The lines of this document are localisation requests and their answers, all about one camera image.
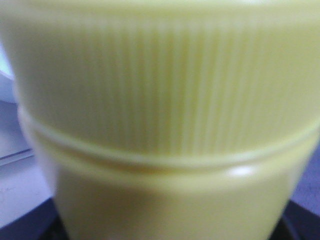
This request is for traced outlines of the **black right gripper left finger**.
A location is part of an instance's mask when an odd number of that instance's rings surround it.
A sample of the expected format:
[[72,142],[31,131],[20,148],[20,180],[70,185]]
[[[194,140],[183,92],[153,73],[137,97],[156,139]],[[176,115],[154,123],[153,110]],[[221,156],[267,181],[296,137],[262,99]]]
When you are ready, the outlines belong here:
[[68,240],[51,198],[0,229],[2,240]]

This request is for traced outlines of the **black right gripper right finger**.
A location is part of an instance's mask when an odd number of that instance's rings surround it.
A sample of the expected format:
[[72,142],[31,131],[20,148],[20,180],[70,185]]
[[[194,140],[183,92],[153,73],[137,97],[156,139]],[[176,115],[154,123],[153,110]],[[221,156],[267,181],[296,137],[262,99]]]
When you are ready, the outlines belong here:
[[274,229],[275,240],[319,240],[320,217],[289,201]]

